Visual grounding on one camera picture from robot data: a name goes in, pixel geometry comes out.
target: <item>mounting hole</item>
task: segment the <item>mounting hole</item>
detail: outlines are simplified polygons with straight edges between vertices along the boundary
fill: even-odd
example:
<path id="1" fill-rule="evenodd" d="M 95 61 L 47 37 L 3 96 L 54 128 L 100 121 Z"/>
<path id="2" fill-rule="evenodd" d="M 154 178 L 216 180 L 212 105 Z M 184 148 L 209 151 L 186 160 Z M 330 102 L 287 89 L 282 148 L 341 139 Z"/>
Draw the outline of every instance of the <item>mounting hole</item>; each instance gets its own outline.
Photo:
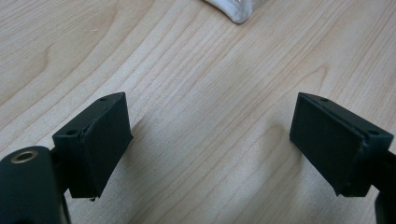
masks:
<path id="1" fill-rule="evenodd" d="M 367 132 L 370 134 L 373 134 L 373 135 L 379 135 L 379 132 L 377 132 L 377 131 L 369 130 Z"/>
<path id="2" fill-rule="evenodd" d="M 12 163 L 24 163 L 34 159 L 37 156 L 37 151 L 24 151 L 15 155 L 12 159 Z"/>
<path id="3" fill-rule="evenodd" d="M 76 134 L 77 133 L 77 130 L 70 130 L 70 131 L 67 131 L 67 135 L 73 135 L 73 134 Z"/>

